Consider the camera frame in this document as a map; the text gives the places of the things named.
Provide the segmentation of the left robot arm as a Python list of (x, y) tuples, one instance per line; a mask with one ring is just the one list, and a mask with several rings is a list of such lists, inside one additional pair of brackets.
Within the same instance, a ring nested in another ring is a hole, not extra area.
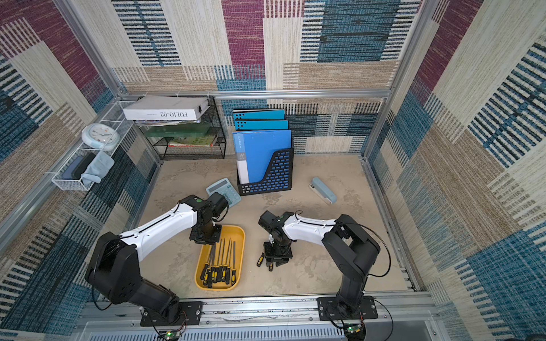
[(228, 201), (214, 193), (203, 200), (188, 196), (167, 213), (122, 234), (106, 232), (99, 237), (85, 280), (111, 304), (131, 303), (174, 325), (184, 316), (179, 297), (170, 289), (146, 280), (140, 262), (179, 233), (188, 230), (189, 240), (201, 245), (220, 241), (222, 213)]

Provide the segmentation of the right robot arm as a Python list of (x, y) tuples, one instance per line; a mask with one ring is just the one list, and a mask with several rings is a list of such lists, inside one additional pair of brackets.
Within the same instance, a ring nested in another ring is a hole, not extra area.
[(291, 245), (298, 241), (323, 246), (342, 273), (335, 301), (324, 308), (334, 320), (359, 319), (365, 302), (364, 288), (380, 254), (380, 245), (349, 215), (334, 220), (314, 220), (285, 212), (276, 216), (264, 212), (258, 221), (269, 234), (257, 265), (273, 267), (287, 264), (293, 257)]

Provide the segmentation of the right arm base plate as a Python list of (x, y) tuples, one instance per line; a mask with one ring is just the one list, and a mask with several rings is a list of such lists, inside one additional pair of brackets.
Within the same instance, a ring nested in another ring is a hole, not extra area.
[(321, 321), (375, 320), (378, 318), (375, 301), (372, 296), (364, 296), (356, 307), (339, 302), (335, 296), (317, 298), (319, 319)]

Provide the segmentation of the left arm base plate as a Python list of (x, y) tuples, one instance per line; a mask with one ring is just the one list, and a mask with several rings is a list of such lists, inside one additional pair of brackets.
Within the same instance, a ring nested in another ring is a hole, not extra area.
[(163, 327), (198, 325), (203, 310), (203, 301), (182, 301), (158, 313), (145, 308), (140, 321), (141, 327)]

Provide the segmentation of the file tool diagonal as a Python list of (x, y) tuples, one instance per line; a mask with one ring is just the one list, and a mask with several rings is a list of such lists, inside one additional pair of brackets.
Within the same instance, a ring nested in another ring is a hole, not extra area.
[(219, 266), (218, 270), (218, 280), (220, 283), (224, 283), (226, 281), (226, 274), (227, 274), (227, 257), (228, 257), (228, 251), (227, 251), (227, 243), (228, 241), (226, 239), (223, 240), (223, 249), (222, 249), (222, 258), (221, 258), (221, 265)]

